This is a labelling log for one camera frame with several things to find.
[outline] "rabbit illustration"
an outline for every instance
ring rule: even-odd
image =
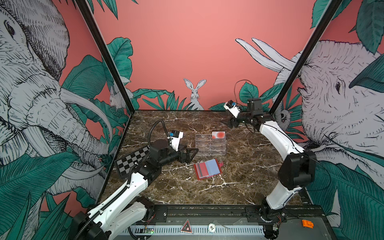
[[[189,81],[188,79],[184,78],[184,82],[185,84],[187,85],[187,88],[191,89],[192,90],[192,94],[191,94],[191,105],[193,106],[191,110],[204,110],[204,108],[200,105],[199,103],[199,94],[198,94],[198,89],[201,88],[207,81],[204,79],[204,80],[201,80],[196,88],[193,88],[193,84],[191,81]]]

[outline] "white round token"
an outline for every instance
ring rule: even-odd
[[[208,225],[208,231],[214,233],[216,230],[216,226],[213,223]]]

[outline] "rabbit ear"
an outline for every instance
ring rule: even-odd
[[[188,79],[184,78],[184,82],[187,85],[187,88],[193,90],[193,84]]]
[[[207,82],[207,81],[206,81],[205,79],[204,79],[204,80],[201,80],[201,81],[197,84],[196,89],[201,88],[206,82]]]

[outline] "black frame post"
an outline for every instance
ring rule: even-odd
[[[93,36],[93,39],[95,40],[99,48],[99,51],[101,52],[101,56],[103,57],[105,64],[107,65],[109,71],[112,74],[113,80],[116,82],[116,85],[118,86],[120,93],[122,94],[122,97],[124,98],[124,101],[127,104],[128,110],[130,112],[130,116],[132,116],[135,112],[135,109],[133,108],[133,105],[128,97],[128,94],[125,90],[125,86],[121,82],[119,72],[116,69],[116,65],[113,62],[111,55],[109,54],[107,45],[105,44],[104,39],[99,31],[99,28],[97,27],[97,24],[93,18],[93,14],[89,10],[89,7],[85,0],[76,0],[76,3]]]
[[[305,46],[302,54],[300,55],[299,59],[296,62],[296,65],[293,67],[288,79],[285,81],[285,84],[283,88],[281,89],[279,95],[277,96],[277,99],[273,103],[270,114],[274,114],[277,107],[283,100],[284,96],[288,92],[289,88],[293,84],[293,81],[296,79],[297,75],[299,74],[301,68],[305,64],[305,61],[308,59],[308,57],[311,55],[312,50],[315,48],[317,42],[319,41],[320,37],[324,33],[325,29],[327,28],[328,24],[332,20],[332,17],[335,15],[337,9],[339,8],[341,2],[343,0],[331,0],[331,3],[325,10],[322,18],[320,19],[319,23],[317,24],[315,30],[313,31],[313,34],[311,38],[309,39],[307,45]]]

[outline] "perforated metal strip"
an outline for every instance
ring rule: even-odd
[[[145,226],[131,226],[133,233],[137,236],[148,235],[148,233],[140,233],[140,230],[143,232]],[[185,235],[187,233],[180,232],[182,225],[149,225],[147,228],[154,228],[152,235]],[[245,225],[245,226],[232,226],[226,225],[229,228],[226,229],[223,226],[216,225],[216,231],[214,233],[208,232],[207,225],[195,225],[192,226],[192,232],[194,235],[264,235],[263,226],[258,225]],[[128,229],[123,231],[120,235],[129,235]]]

